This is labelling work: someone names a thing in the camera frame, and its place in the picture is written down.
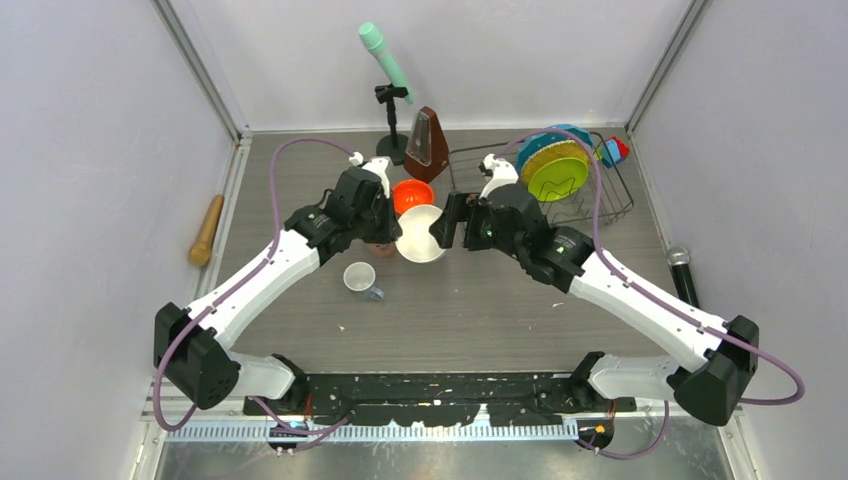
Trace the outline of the lime green plate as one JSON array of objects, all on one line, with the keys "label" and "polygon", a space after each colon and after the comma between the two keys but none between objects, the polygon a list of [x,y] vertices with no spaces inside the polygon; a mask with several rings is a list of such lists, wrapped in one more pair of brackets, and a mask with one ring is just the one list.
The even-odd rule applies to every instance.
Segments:
[{"label": "lime green plate", "polygon": [[540,202],[554,202],[576,193],[588,179],[588,165],[574,157],[551,160],[533,171],[528,191]]}]

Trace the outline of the brown wooden metronome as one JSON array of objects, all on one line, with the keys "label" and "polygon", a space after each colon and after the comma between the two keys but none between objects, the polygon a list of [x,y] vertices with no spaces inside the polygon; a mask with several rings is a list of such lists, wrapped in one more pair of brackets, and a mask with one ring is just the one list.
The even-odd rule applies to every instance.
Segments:
[{"label": "brown wooden metronome", "polygon": [[403,167],[414,179],[431,183],[449,164],[449,147],[437,113],[422,107],[415,115]]}]

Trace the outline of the black handheld microphone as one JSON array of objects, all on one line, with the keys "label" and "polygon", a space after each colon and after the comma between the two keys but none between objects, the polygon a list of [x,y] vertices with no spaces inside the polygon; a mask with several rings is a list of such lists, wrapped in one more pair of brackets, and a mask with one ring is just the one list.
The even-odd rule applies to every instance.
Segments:
[{"label": "black handheld microphone", "polygon": [[678,298],[698,308],[700,302],[690,268],[690,253],[684,247],[671,247],[666,258]]}]

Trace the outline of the wooden rolling pin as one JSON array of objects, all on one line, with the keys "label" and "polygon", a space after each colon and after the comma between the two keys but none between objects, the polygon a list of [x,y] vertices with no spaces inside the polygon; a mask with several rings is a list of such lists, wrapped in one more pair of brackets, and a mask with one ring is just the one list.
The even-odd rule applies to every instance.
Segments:
[{"label": "wooden rolling pin", "polygon": [[209,262],[224,201],[223,195],[216,195],[210,202],[195,241],[188,252],[191,265],[203,267]]}]

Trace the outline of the small blue-handled cup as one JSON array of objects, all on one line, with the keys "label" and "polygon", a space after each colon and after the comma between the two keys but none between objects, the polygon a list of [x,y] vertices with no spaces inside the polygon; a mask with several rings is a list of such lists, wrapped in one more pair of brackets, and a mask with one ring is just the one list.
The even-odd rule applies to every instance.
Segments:
[{"label": "small blue-handled cup", "polygon": [[382,301],[385,293],[376,285],[376,271],[366,262],[355,262],[346,267],[342,275],[345,287],[362,299]]}]

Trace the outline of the woven bamboo round tray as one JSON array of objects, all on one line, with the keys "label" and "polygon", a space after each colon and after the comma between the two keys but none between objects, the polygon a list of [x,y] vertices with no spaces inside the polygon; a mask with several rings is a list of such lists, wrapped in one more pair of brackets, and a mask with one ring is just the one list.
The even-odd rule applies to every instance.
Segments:
[{"label": "woven bamboo round tray", "polygon": [[590,156],[574,140],[554,142],[532,153],[523,163],[520,178],[526,184],[549,165],[564,166],[565,179],[585,178],[588,175]]}]

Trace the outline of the orange bowl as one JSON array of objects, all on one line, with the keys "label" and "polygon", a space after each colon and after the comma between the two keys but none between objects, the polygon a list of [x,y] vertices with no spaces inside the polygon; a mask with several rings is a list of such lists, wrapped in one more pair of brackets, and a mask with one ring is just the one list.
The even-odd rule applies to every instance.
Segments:
[{"label": "orange bowl", "polygon": [[435,201],[433,188],[417,179],[400,181],[392,188],[391,198],[398,216],[419,205],[432,205]]}]

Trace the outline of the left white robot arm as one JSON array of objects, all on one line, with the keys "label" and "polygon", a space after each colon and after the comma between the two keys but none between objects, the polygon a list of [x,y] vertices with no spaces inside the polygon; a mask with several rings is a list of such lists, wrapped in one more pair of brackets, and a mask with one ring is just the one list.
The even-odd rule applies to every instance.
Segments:
[{"label": "left white robot arm", "polygon": [[154,324],[158,375],[201,410],[235,395],[263,397],[284,414],[298,412],[307,389],[292,363],[232,347],[283,292],[353,242],[386,244],[399,237],[389,167],[388,158],[375,157],[347,168],[323,205],[296,210],[270,244],[227,281],[187,307],[163,306]]}]

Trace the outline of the pink patterned mug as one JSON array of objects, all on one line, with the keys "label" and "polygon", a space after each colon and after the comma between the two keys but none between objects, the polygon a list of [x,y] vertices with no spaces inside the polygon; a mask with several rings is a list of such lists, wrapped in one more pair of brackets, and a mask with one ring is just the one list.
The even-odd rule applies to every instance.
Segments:
[{"label": "pink patterned mug", "polygon": [[391,258],[396,253],[396,246],[394,242],[385,244],[367,243],[366,246],[369,248],[370,252],[378,258]]}]

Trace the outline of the black microphone stand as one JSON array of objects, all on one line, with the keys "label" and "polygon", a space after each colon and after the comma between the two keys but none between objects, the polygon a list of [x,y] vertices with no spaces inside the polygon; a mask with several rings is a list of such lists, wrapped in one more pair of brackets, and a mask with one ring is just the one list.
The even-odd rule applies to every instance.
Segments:
[{"label": "black microphone stand", "polygon": [[398,133],[395,100],[405,100],[408,90],[393,84],[378,85],[374,88],[374,94],[378,103],[385,105],[389,127],[389,133],[378,141],[375,153],[380,157],[389,157],[394,165],[402,165],[405,161],[408,137]]}]

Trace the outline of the colourful toy blocks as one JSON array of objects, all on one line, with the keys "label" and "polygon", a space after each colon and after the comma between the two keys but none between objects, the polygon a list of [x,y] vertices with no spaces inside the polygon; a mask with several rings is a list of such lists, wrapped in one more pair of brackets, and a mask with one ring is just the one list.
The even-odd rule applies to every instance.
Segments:
[{"label": "colourful toy blocks", "polygon": [[606,168],[611,169],[628,158],[630,148],[618,137],[612,136],[595,149],[595,155]]}]

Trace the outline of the mint green microphone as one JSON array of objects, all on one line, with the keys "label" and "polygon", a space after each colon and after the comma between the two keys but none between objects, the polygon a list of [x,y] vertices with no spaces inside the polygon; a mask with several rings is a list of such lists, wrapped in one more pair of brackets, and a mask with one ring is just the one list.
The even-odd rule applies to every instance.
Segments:
[{"label": "mint green microphone", "polygon": [[365,22],[359,26],[358,35],[364,48],[375,58],[386,77],[390,80],[390,83],[395,87],[405,88],[407,95],[404,99],[407,104],[413,105],[415,103],[415,95],[412,87],[401,67],[390,53],[387,41],[382,32],[373,22]]}]

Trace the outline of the white ceramic bowl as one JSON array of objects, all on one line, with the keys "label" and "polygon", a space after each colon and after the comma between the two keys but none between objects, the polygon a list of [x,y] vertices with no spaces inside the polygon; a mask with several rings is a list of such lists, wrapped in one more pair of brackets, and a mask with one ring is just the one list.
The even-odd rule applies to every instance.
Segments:
[{"label": "white ceramic bowl", "polygon": [[444,254],[436,238],[430,233],[430,227],[439,219],[443,211],[434,205],[417,205],[405,213],[399,220],[401,236],[395,242],[398,253],[408,261],[417,264],[431,263]]}]

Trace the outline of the blue polka dot plate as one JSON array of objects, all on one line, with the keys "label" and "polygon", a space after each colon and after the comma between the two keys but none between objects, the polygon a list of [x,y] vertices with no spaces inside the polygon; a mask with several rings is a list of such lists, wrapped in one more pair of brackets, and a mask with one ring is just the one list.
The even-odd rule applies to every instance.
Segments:
[{"label": "blue polka dot plate", "polygon": [[[581,128],[581,127],[578,127],[578,126],[575,126],[575,125],[571,125],[571,124],[552,125],[552,128],[563,130],[563,131],[569,131],[574,136],[578,137],[582,142],[587,144],[588,146],[590,146],[590,147],[594,146],[593,139],[591,137],[590,132],[588,130],[584,129],[584,128]],[[519,147],[519,149],[517,151],[516,162],[515,162],[516,169],[519,172],[521,172],[523,170],[525,164],[527,163],[528,159],[534,153],[543,149],[544,147],[547,147],[548,145],[551,145],[551,144],[554,144],[554,143],[557,143],[557,142],[569,141],[569,140],[571,140],[571,137],[568,137],[568,136],[565,136],[565,135],[562,135],[562,134],[558,134],[558,133],[543,133],[543,134],[533,135],[533,136],[529,137],[528,139],[526,139],[521,144],[521,146]]]}]

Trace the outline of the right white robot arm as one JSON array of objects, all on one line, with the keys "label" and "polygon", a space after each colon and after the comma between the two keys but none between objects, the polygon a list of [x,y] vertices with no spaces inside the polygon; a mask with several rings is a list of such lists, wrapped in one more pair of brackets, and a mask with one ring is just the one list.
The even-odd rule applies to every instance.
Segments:
[{"label": "right white robot arm", "polygon": [[464,248],[516,259],[532,279],[601,307],[663,349],[656,358],[588,355],[570,385],[577,406],[596,410],[619,397],[666,400],[704,423],[728,423],[758,368],[750,351],[759,344],[755,322],[742,315],[726,321],[645,281],[586,234],[550,226],[517,185],[486,197],[450,193],[429,232],[449,248],[458,223],[465,225]]}]

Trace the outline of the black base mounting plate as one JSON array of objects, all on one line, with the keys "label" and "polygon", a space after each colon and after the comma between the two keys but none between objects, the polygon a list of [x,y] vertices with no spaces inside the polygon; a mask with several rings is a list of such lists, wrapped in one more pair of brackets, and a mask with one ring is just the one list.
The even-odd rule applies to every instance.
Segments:
[{"label": "black base mounting plate", "polygon": [[466,426],[486,413],[493,426],[553,425],[563,415],[633,412],[631,397],[609,400],[567,373],[302,374],[279,400],[277,415],[320,425]]}]

